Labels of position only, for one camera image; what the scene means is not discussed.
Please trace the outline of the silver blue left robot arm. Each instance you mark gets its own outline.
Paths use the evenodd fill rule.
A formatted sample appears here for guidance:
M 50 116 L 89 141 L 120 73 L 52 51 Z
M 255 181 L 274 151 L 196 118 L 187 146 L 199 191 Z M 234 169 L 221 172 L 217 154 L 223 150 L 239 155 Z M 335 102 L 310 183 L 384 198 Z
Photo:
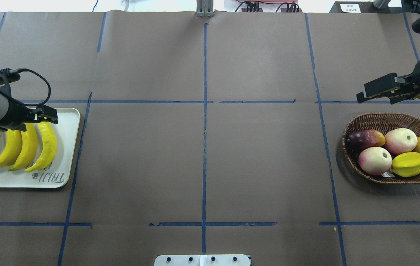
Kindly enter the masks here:
M 29 108 L 24 103 L 0 94 L 0 131 L 26 131 L 26 123 L 58 124 L 57 109 L 46 105 Z

